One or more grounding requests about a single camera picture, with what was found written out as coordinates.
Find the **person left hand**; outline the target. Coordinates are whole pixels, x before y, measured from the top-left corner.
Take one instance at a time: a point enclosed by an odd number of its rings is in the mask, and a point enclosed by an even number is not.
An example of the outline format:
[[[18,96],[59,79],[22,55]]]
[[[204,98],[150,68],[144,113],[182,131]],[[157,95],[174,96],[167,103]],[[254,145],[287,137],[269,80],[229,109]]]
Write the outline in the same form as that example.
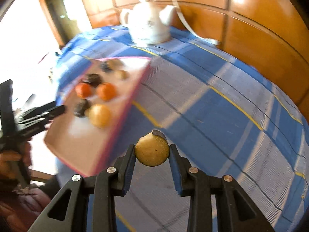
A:
[[[12,166],[13,162],[22,161],[27,168],[32,165],[31,144],[29,141],[23,143],[22,152],[23,154],[19,154],[12,150],[6,150],[1,153],[1,180],[15,180],[17,178],[17,172]]]

